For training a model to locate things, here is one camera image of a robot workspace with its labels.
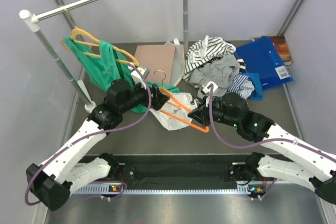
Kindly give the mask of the orange clothes hanger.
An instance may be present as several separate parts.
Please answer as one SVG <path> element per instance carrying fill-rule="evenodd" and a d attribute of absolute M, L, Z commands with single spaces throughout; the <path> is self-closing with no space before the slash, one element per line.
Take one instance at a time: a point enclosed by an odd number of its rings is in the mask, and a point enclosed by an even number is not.
<path fill-rule="evenodd" d="M 197 100 L 193 100 L 191 94 L 172 92 L 163 85 L 166 74 L 163 70 L 154 71 L 153 75 L 161 73 L 163 78 L 159 86 L 159 92 L 163 95 L 163 105 L 155 109 L 154 100 L 150 112 L 160 122 L 160 124 L 168 131 L 177 131 L 186 127 L 192 127 L 203 133 L 209 132 L 208 126 L 198 126 L 192 123 L 192 119 L 188 114 L 197 107 Z"/>

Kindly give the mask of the white tank top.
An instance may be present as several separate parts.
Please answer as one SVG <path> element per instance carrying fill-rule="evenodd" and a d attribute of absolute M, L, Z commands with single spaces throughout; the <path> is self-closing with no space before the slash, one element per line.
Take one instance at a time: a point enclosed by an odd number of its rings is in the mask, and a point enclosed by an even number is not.
<path fill-rule="evenodd" d="M 183 104 L 191 111 L 198 106 L 198 99 L 194 99 L 190 93 L 173 93 L 173 94 L 181 104 Z M 163 113 L 163 111 L 172 114 L 182 120 L 185 120 L 188 123 L 192 122 L 192 119 L 187 116 L 189 111 L 185 110 L 182 107 L 177 106 L 178 104 L 173 99 L 170 99 L 161 108 L 161 110 L 156 111 L 154 109 L 150 109 L 150 112 L 154 115 L 154 117 L 166 130 L 176 131 L 189 127 L 189 125 Z"/>

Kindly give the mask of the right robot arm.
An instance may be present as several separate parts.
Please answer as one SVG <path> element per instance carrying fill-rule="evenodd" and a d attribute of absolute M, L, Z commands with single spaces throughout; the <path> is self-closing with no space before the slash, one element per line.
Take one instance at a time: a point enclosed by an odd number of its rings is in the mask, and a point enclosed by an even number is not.
<path fill-rule="evenodd" d="M 207 98 L 188 117 L 203 126 L 215 123 L 232 126 L 239 136 L 251 142 L 250 147 L 260 145 L 287 158 L 282 161 L 261 153 L 250 154 L 245 161 L 248 178 L 285 180 L 335 204 L 335 155 L 306 143 L 270 118 L 250 110 L 247 101 L 238 94 Z"/>

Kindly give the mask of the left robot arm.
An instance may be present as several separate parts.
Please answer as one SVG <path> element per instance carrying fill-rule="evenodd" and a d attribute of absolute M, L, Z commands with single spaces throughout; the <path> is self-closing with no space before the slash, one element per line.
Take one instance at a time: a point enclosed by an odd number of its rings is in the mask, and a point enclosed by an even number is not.
<path fill-rule="evenodd" d="M 49 210 L 55 211 L 65 204 L 78 189 L 91 182 L 106 178 L 114 180 L 119 174 L 118 162 L 111 154 L 101 154 L 93 161 L 77 167 L 77 163 L 98 142 L 115 131 L 129 129 L 140 120 L 119 127 L 123 114 L 138 105 L 159 110 L 170 99 L 170 93 L 156 84 L 136 84 L 133 88 L 123 79 L 114 80 L 107 89 L 104 101 L 95 107 L 82 126 L 53 156 L 41 164 L 26 169 L 27 189 L 25 203 L 32 205 L 32 193 Z"/>

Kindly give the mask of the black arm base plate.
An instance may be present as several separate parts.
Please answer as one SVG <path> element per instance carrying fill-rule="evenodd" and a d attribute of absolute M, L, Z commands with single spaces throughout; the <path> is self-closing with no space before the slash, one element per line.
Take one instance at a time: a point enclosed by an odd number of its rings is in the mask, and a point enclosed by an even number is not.
<path fill-rule="evenodd" d="M 218 177 L 224 182 L 262 180 L 257 172 L 256 153 L 247 155 L 113 155 L 118 172 L 126 181 L 147 178 Z"/>

